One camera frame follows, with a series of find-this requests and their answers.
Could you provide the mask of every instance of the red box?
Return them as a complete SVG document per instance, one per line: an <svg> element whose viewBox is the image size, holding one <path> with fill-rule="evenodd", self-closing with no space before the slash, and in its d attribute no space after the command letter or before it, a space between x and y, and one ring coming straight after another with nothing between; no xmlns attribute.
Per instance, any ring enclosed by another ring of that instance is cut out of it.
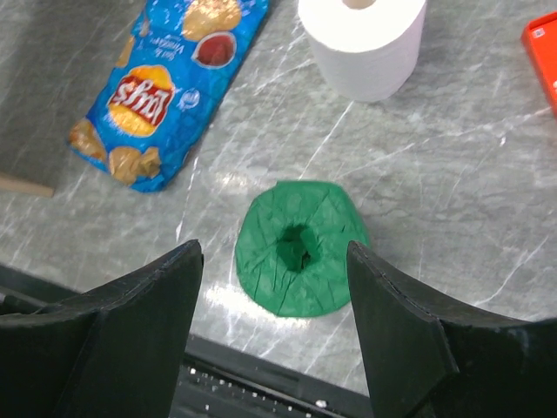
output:
<svg viewBox="0 0 557 418"><path fill-rule="evenodd" d="M522 43L557 117L557 11L530 22Z"/></svg>

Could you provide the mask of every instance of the lay's logo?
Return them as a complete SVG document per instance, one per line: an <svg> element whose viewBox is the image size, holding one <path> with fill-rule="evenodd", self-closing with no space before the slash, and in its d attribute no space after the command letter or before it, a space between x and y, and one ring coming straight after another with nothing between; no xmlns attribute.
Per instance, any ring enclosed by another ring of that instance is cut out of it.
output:
<svg viewBox="0 0 557 418"><path fill-rule="evenodd" d="M171 76L162 65L133 68L108 102L110 115L126 133L148 137L163 122L174 91Z"/></svg>

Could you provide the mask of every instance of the red object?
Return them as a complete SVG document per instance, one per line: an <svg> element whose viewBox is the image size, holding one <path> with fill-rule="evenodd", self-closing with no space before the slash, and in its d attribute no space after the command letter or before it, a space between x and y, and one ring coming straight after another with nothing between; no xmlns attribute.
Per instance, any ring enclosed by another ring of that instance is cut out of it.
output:
<svg viewBox="0 0 557 418"><path fill-rule="evenodd" d="M197 60L209 67L222 67L229 64L236 53L236 42L232 34L215 34L199 43Z"/></svg>
<svg viewBox="0 0 557 418"><path fill-rule="evenodd" d="M530 22L522 43L557 117L557 11Z"/></svg>

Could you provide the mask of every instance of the paper towel roll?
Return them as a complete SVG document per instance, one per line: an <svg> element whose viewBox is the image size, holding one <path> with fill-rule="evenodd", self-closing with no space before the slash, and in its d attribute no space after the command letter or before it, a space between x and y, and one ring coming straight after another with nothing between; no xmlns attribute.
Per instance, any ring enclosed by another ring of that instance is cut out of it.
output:
<svg viewBox="0 0 557 418"><path fill-rule="evenodd" d="M323 78L352 100L392 96L416 66L426 0L299 0L298 14Z"/></svg>

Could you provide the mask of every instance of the cardboard tube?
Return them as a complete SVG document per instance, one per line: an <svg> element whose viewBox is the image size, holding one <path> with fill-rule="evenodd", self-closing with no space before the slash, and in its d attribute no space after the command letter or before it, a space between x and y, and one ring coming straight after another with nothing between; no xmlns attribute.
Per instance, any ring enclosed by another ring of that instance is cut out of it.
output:
<svg viewBox="0 0 557 418"><path fill-rule="evenodd" d="M342 0L351 9L365 9L375 3L375 0Z"/></svg>

